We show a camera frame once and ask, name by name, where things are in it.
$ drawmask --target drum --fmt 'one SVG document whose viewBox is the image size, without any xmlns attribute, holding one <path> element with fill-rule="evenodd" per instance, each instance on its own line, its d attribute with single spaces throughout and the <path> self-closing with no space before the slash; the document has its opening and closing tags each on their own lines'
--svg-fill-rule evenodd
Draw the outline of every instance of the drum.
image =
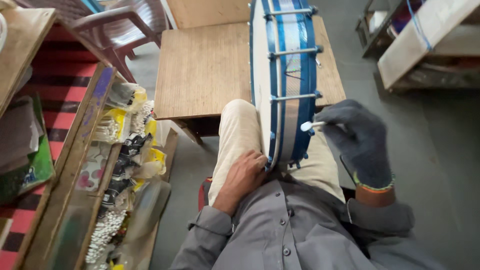
<svg viewBox="0 0 480 270">
<path fill-rule="evenodd" d="M 250 15 L 252 104 L 262 130 L 267 169 L 308 158 L 317 91 L 316 54 L 311 16 L 316 8 L 306 0 L 253 0 Z"/>
</svg>

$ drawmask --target bare hand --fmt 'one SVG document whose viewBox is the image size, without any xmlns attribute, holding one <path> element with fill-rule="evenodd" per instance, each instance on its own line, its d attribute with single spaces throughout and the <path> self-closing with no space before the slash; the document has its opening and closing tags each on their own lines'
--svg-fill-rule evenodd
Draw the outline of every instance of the bare hand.
<svg viewBox="0 0 480 270">
<path fill-rule="evenodd" d="M 241 199 L 262 184 L 266 162 L 267 157 L 255 150 L 242 154 L 228 171 L 212 207 L 233 216 Z"/>
</svg>

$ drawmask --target shirt sleeve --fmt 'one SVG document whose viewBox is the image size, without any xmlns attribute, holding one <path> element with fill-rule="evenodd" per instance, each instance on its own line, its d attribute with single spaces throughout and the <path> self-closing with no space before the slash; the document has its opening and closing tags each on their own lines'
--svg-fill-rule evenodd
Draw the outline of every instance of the shirt sleeve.
<svg viewBox="0 0 480 270">
<path fill-rule="evenodd" d="M 416 244 L 410 232 L 415 224 L 411 207 L 395 202 L 375 208 L 350 199 L 347 214 L 349 232 L 377 269 L 445 269 Z"/>
<path fill-rule="evenodd" d="M 169 269 L 211 269 L 232 234 L 231 217 L 216 208 L 205 206 L 189 222 L 188 229 L 187 238 Z"/>
</svg>

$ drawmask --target gray shirt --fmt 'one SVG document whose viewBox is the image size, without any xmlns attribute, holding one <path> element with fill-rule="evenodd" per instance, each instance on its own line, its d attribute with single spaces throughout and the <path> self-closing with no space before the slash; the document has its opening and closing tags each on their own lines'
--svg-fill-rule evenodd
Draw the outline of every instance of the gray shirt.
<svg viewBox="0 0 480 270">
<path fill-rule="evenodd" d="M 170 269 L 444 269 L 413 241 L 410 207 L 371 208 L 289 176 L 241 202 L 233 218 L 205 206 Z"/>
</svg>

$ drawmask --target table leg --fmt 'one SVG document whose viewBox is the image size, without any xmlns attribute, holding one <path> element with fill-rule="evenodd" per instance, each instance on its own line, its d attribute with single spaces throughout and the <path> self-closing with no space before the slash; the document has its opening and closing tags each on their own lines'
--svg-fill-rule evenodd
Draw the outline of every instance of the table leg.
<svg viewBox="0 0 480 270">
<path fill-rule="evenodd" d="M 204 144 L 200 136 L 196 132 L 188 128 L 188 125 L 184 121 L 178 119 L 172 121 L 177 124 L 177 126 L 179 126 L 179 128 L 181 128 L 183 132 L 185 132 L 185 134 L 188 136 L 188 138 L 190 138 L 194 143 L 197 143 L 198 145 Z"/>
</svg>

